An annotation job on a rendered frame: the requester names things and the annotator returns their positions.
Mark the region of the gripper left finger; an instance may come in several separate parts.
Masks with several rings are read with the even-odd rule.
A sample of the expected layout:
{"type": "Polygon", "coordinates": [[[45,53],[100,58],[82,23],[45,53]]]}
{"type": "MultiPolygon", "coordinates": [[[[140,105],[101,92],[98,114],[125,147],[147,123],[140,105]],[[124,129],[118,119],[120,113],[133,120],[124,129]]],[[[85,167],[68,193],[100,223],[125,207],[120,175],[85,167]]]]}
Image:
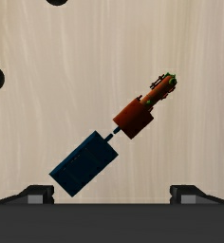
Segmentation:
{"type": "Polygon", "coordinates": [[[53,204],[53,185],[29,185],[21,193],[0,199],[0,204],[53,204]]]}

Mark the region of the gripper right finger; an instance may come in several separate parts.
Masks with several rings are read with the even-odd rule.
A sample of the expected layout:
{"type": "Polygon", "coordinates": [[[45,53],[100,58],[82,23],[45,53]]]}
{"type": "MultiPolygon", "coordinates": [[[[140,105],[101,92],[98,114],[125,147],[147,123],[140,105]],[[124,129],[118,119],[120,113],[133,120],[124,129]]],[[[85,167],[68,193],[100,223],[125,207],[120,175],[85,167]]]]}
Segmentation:
{"type": "Polygon", "coordinates": [[[171,204],[224,204],[224,199],[206,195],[195,185],[171,185],[171,204]]]}

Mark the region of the red and blue toy train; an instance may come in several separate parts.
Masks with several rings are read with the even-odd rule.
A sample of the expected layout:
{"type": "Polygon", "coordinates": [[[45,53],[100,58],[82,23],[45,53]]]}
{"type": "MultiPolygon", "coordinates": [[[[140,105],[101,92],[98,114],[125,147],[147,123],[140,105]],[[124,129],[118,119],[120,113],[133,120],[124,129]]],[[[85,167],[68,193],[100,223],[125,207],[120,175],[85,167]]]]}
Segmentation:
{"type": "Polygon", "coordinates": [[[150,85],[144,97],[138,96],[114,119],[117,125],[105,139],[94,131],[70,155],[60,162],[49,175],[70,195],[77,195],[83,187],[98,175],[118,153],[108,143],[122,131],[130,140],[152,120],[154,105],[165,99],[177,85],[175,74],[162,74],[150,85]]]}

